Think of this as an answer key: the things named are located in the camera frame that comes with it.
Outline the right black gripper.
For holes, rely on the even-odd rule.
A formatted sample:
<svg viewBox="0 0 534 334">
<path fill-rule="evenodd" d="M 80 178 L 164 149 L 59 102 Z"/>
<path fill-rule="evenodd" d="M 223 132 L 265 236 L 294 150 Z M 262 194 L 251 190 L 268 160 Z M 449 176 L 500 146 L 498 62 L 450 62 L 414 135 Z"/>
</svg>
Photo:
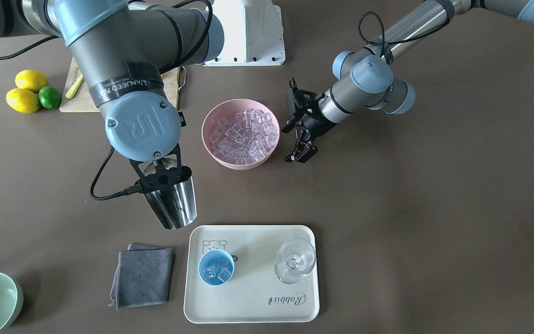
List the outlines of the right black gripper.
<svg viewBox="0 0 534 334">
<path fill-rule="evenodd" d="M 169 160 L 167 157 L 159 158 L 151 162 L 152 171 L 148 175 L 139 168 L 139 165 L 143 163 L 142 161 L 130 160 L 139 177 L 139 180 L 130 187 L 130 193 L 146 194 L 159 190 L 167 191 L 176 184 L 190 180 L 191 169 L 182 163 L 180 145 L 177 144 L 169 155 L 176 156 L 175 167 L 165 166 L 165 162 Z"/>
</svg>

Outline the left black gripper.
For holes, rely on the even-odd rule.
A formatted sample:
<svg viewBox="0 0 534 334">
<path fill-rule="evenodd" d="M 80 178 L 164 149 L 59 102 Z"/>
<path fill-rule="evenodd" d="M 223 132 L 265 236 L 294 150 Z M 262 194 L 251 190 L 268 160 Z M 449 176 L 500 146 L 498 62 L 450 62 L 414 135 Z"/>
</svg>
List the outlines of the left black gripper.
<svg viewBox="0 0 534 334">
<path fill-rule="evenodd" d="M 319 106 L 318 102 L 324 97 L 324 93 L 318 95 L 311 91 L 301 90 L 297 87 L 294 78 L 290 78 L 289 86 L 286 105 L 291 116 L 280 130 L 282 133 L 288 134 L 293 129 L 300 129 L 306 131 L 308 140 L 315 140 L 337 126 L 337 123 L 324 116 Z M 284 161 L 306 163 L 317 152 L 318 148 L 312 142 L 306 142 L 304 135 L 299 135 L 292 152 L 284 158 Z"/>
</svg>

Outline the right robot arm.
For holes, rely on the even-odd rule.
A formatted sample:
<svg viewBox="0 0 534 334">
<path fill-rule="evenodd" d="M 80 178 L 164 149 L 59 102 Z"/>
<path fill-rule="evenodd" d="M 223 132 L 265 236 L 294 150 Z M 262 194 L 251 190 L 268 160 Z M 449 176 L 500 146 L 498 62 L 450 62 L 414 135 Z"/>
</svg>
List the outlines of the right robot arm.
<svg viewBox="0 0 534 334">
<path fill-rule="evenodd" d="M 217 57 L 224 29 L 210 2 L 159 6 L 140 0 L 0 0 L 0 38 L 44 34 L 63 39 L 105 118 L 114 150 L 139 181 L 120 192 L 167 191 L 186 182 L 178 145 L 182 114 L 168 101 L 161 74 Z"/>
</svg>

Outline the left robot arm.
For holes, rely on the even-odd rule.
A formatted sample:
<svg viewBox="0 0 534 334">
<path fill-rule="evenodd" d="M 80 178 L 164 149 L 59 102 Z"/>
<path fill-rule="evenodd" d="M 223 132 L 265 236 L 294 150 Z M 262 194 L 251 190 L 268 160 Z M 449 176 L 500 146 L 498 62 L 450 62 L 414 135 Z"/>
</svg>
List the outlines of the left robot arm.
<svg viewBox="0 0 534 334">
<path fill-rule="evenodd" d="M 391 65 L 420 40 L 447 26 L 456 15 L 473 8 L 534 23 L 534 0 L 424 0 L 391 28 L 366 39 L 358 51 L 342 51 L 335 57 L 335 84 L 322 93 L 299 89 L 294 78 L 286 103 L 291 112 L 281 132 L 295 131 L 296 140 L 287 162 L 305 163 L 318 148 L 314 141 L 360 108 L 404 114 L 415 101 L 414 88 L 395 78 Z"/>
</svg>

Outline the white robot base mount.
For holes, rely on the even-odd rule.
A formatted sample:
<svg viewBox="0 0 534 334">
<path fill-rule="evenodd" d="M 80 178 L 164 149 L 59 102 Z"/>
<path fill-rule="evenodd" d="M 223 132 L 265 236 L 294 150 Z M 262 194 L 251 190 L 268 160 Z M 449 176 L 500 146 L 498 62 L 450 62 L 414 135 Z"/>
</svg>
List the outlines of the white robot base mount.
<svg viewBox="0 0 534 334">
<path fill-rule="evenodd" d="M 271 0 L 215 0 L 224 30 L 221 53 L 205 66 L 280 66 L 286 62 L 282 10 Z"/>
</svg>

